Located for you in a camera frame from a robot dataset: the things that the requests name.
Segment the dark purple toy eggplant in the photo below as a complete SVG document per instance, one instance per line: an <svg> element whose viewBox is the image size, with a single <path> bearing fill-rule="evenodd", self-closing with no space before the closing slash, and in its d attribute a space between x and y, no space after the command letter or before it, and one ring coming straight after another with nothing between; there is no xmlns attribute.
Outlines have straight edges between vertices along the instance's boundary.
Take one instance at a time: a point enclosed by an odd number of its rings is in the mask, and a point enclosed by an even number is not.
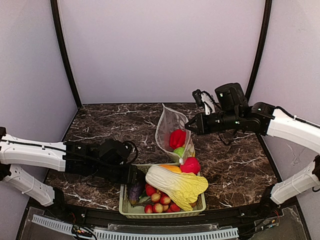
<svg viewBox="0 0 320 240"><path fill-rule="evenodd" d="M128 187L128 200L132 206L136 205L140 201L140 196L143 194L144 190L144 181L136 182L135 184L132 184Z"/></svg>

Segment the red toy bell pepper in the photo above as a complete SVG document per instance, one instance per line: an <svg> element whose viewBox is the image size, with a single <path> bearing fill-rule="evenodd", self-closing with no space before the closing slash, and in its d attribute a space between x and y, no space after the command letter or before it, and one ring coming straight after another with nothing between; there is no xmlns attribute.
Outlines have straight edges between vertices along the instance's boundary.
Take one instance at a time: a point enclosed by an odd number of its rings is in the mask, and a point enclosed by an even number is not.
<svg viewBox="0 0 320 240"><path fill-rule="evenodd" d="M174 130L170 134L169 146L174 150L185 145L187 133L182 129Z"/></svg>

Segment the yellow toy lemon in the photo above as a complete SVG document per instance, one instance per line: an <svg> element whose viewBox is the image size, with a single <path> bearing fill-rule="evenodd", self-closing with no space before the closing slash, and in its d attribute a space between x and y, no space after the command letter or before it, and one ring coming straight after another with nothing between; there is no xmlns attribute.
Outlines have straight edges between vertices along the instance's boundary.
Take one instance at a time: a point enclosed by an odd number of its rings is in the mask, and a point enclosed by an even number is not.
<svg viewBox="0 0 320 240"><path fill-rule="evenodd" d="M190 157L195 157L196 155L196 151L195 151L195 147L193 143L189 143L188 145L185 146L185 152L184 152L184 156L186 158L190 158Z"/></svg>

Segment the clear dotted zip top bag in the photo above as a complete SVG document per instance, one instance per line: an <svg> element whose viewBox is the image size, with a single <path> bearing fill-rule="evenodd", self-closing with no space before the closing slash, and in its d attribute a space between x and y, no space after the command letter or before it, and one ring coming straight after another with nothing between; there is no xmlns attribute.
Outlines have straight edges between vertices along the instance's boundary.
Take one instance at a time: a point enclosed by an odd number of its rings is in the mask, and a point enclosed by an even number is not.
<svg viewBox="0 0 320 240"><path fill-rule="evenodd" d="M185 128L188 118L181 112L163 105L162 114L155 132L155 140L170 159L184 164L187 158L194 157L196 150L191 131Z"/></svg>

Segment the green toy apple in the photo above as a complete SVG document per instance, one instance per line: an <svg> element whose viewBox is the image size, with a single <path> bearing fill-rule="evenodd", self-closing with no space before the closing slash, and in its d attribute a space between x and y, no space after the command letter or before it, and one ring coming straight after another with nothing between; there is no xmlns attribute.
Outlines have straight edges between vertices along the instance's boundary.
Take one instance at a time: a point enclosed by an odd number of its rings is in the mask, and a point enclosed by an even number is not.
<svg viewBox="0 0 320 240"><path fill-rule="evenodd" d="M177 154L180 158L183 156L185 148L183 146L174 149L174 153Z"/></svg>

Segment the red toy pomegranate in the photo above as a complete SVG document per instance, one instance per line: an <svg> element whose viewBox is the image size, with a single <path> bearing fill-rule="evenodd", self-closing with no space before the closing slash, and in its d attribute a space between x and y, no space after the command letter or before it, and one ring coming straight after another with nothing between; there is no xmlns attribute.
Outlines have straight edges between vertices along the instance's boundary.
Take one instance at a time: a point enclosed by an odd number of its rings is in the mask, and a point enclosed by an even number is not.
<svg viewBox="0 0 320 240"><path fill-rule="evenodd" d="M193 173L193 174L197 175L201 170L201 165L200 165L199 161L197 160L197 158L188 157L185 160L184 164L180 165L180 170L183 173Z"/></svg>

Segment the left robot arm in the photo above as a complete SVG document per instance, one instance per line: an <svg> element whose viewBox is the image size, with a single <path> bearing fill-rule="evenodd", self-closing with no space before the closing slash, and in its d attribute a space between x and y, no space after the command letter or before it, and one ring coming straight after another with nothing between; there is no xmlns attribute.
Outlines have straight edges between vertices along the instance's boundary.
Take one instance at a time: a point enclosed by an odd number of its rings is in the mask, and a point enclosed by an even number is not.
<svg viewBox="0 0 320 240"><path fill-rule="evenodd" d="M14 137L7 133L5 127L0 129L1 181L44 207L63 205L64 193L37 180L23 170L23 165L134 185L144 179L144 174L129 160L131 154L138 157L137 147L131 141L120 142L109 138L102 144L40 142Z"/></svg>

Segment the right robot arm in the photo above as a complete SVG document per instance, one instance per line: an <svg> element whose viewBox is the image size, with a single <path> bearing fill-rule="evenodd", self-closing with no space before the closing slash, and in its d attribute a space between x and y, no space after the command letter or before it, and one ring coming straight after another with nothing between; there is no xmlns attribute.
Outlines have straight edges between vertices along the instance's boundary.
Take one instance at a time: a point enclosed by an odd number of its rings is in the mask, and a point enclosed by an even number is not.
<svg viewBox="0 0 320 240"><path fill-rule="evenodd" d="M185 124L187 130L197 135L208 135L226 130L254 132L261 136L285 139L316 153L320 151L320 126L288 113L280 106L257 102L253 106L239 83L227 83L215 89L216 102L206 91L199 89L192 96L204 112L198 113ZM265 206L278 206L308 189L320 184L320 157L288 179L269 186L261 198Z"/></svg>

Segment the pale green plastic basket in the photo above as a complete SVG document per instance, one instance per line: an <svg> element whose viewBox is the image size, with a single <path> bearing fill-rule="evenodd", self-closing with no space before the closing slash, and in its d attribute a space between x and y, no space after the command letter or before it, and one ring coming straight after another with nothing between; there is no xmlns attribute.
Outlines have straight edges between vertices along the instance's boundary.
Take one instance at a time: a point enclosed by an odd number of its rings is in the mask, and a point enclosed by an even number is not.
<svg viewBox="0 0 320 240"><path fill-rule="evenodd" d="M142 164L142 186L120 188L119 212L128 219L183 218L206 209L209 183L200 174L179 172L174 164Z"/></svg>

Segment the toy lychee fruit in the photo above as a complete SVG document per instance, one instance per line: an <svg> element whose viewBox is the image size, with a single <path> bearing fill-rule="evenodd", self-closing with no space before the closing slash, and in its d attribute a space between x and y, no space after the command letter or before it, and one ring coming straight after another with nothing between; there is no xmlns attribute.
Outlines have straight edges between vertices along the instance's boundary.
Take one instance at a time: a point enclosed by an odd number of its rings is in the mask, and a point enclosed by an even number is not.
<svg viewBox="0 0 320 240"><path fill-rule="evenodd" d="M153 206L152 206L152 212L155 213L155 214L160 214L164 211L164 206L160 203L155 203Z"/></svg>

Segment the orange yellow toy mango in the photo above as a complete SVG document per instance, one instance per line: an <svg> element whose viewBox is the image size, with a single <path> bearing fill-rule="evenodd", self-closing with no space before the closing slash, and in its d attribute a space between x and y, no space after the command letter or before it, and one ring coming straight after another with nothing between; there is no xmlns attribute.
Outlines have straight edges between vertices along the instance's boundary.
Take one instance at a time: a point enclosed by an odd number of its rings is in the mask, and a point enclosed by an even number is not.
<svg viewBox="0 0 320 240"><path fill-rule="evenodd" d="M182 173L180 167L177 165L161 164L159 166L167 170L170 170L171 172L174 172L174 173Z"/></svg>

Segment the toy napa cabbage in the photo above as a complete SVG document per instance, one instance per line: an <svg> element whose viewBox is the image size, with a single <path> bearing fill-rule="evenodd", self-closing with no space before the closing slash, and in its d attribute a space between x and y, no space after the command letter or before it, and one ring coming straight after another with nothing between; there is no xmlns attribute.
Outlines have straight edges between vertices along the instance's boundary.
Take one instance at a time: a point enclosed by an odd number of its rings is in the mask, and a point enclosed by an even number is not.
<svg viewBox="0 0 320 240"><path fill-rule="evenodd" d="M195 203L198 196L209 186L203 176L194 173L176 173L158 165L148 169L145 180L149 185L167 194L185 212L193 210L191 203Z"/></svg>

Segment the black right corner frame post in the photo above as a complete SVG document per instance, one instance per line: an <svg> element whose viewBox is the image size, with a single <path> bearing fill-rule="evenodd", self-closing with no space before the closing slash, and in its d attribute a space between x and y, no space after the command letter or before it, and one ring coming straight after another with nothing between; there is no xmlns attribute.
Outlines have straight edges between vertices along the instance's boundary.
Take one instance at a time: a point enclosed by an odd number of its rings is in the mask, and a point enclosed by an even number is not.
<svg viewBox="0 0 320 240"><path fill-rule="evenodd" d="M261 59L264 52L264 47L265 47L265 42L268 34L270 17L271 17L272 4L273 4L272 0L265 0L258 44L256 48L256 53L255 53L249 81L245 91L245 97L247 98L248 101L251 98L251 95L256 83Z"/></svg>

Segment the black corner frame post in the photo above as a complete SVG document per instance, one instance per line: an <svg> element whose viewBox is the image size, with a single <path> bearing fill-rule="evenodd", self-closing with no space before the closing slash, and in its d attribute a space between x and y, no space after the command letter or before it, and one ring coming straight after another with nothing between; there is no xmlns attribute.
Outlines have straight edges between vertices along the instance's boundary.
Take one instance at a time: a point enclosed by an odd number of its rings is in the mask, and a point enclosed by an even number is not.
<svg viewBox="0 0 320 240"><path fill-rule="evenodd" d="M245 91L245 97L247 98L248 101L251 98L251 95L256 83L261 59L264 52L264 47L265 47L265 42L268 34L270 17L271 17L272 4L273 4L272 0L265 0L258 44L256 48L256 53L255 53L249 81Z"/></svg>
<svg viewBox="0 0 320 240"><path fill-rule="evenodd" d="M63 28L62 28L62 21L60 17L60 11L59 11L59 5L57 0L51 0L50 1L51 6L51 12L52 12L52 19L55 29L55 34L58 42L58 47L60 51L60 56L62 59L62 63L64 66L64 70L66 73L67 81L73 96L73 100L76 104L77 109L80 109L82 107L81 98L76 86L75 78L72 72L69 56L67 53L67 47L65 43Z"/></svg>

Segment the black left corner frame post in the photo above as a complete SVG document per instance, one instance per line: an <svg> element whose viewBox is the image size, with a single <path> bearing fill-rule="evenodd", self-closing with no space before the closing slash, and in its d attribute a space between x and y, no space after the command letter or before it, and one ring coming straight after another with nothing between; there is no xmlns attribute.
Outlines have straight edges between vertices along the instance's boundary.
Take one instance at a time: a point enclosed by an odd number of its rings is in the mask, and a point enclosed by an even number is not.
<svg viewBox="0 0 320 240"><path fill-rule="evenodd" d="M63 28L62 28L62 21L60 17L60 11L59 11L59 5L57 0L51 0L50 1L51 6L51 12L52 12L52 19L55 29L55 34L58 42L58 47L60 51L60 56L62 59L62 63L64 66L64 70L66 73L67 81L73 96L73 100L76 104L77 109L80 109L82 107L81 98L76 86L75 78L72 72L69 56L67 53L67 47L65 43Z"/></svg>

